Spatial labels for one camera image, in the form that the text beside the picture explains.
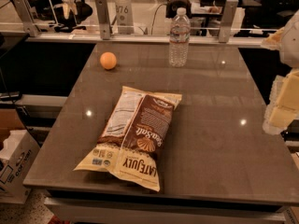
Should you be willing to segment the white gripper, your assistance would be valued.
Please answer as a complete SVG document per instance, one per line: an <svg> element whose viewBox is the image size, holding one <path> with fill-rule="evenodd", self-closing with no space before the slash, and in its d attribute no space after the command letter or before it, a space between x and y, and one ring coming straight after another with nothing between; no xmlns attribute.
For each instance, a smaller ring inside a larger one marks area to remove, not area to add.
<svg viewBox="0 0 299 224"><path fill-rule="evenodd" d="M299 10L281 27L265 38L261 47L279 50L280 61L292 68L299 68ZM285 76L276 76L264 113L263 130L280 134L299 114L299 70L292 69Z"/></svg>

